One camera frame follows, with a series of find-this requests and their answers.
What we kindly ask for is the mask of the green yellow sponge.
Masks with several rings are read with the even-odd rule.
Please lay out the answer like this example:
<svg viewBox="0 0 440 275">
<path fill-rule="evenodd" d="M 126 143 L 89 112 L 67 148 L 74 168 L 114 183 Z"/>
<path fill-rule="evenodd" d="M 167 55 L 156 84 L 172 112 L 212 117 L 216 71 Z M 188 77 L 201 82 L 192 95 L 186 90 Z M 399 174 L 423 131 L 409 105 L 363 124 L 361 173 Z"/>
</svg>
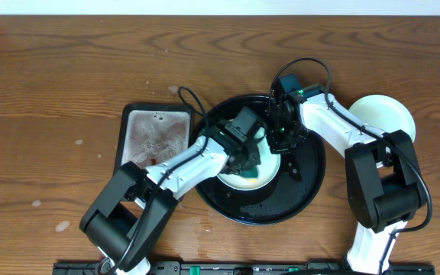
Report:
<svg viewBox="0 0 440 275">
<path fill-rule="evenodd" d="M 257 179 L 258 175 L 259 175 L 259 172 L 258 172 L 257 166 L 251 167 L 246 170 L 242 170 L 240 172 L 240 176 L 247 178 L 247 179 Z"/>
</svg>

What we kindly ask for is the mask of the light blue plate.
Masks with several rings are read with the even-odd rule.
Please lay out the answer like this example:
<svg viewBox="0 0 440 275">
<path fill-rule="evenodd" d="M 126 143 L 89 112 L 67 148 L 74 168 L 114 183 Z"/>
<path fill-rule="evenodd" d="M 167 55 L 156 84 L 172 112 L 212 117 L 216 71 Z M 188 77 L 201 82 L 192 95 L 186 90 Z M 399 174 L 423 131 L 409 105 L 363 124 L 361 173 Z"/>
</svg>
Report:
<svg viewBox="0 0 440 275">
<path fill-rule="evenodd" d="M 256 137 L 259 138 L 262 134 L 265 134 L 265 129 L 258 131 Z M 226 186 L 240 191 L 252 191 L 266 186 L 276 176 L 280 168 L 281 156 L 270 152 L 266 135 L 257 146 L 260 149 L 261 161 L 260 165 L 257 166 L 258 178 L 247 179 L 240 175 L 224 173 L 219 173 L 217 178 Z"/>
<path fill-rule="evenodd" d="M 349 112 L 376 128 L 389 133 L 403 130 L 412 142 L 416 139 L 416 123 L 409 109 L 387 95 L 367 95 L 358 99 Z"/>
</svg>

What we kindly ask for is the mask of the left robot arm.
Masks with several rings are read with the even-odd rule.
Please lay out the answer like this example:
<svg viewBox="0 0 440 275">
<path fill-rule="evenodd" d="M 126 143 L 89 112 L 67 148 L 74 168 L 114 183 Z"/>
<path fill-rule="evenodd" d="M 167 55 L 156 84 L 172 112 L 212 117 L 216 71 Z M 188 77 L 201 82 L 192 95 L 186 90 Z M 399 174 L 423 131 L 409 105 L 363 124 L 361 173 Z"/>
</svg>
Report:
<svg viewBox="0 0 440 275">
<path fill-rule="evenodd" d="M 141 169 L 121 165 L 82 217 L 79 228 L 105 255 L 109 274 L 146 274 L 147 255 L 179 200 L 221 173 L 239 174 L 262 163 L 258 145 L 267 130 L 258 123 L 205 129 L 186 150 Z"/>
</svg>

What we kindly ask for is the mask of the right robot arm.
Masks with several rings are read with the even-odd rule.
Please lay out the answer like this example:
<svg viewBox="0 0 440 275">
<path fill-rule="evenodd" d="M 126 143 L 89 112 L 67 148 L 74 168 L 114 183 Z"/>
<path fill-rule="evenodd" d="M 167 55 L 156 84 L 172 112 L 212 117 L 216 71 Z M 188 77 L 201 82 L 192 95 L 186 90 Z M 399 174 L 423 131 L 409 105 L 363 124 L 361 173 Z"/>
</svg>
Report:
<svg viewBox="0 0 440 275">
<path fill-rule="evenodd" d="M 412 138 L 363 122 L 328 92 L 301 89 L 270 96 L 274 120 L 268 141 L 274 152 L 315 133 L 345 159 L 348 202 L 358 221 L 346 261 L 356 274 L 384 274 L 396 239 L 424 229 L 433 204 Z"/>
</svg>

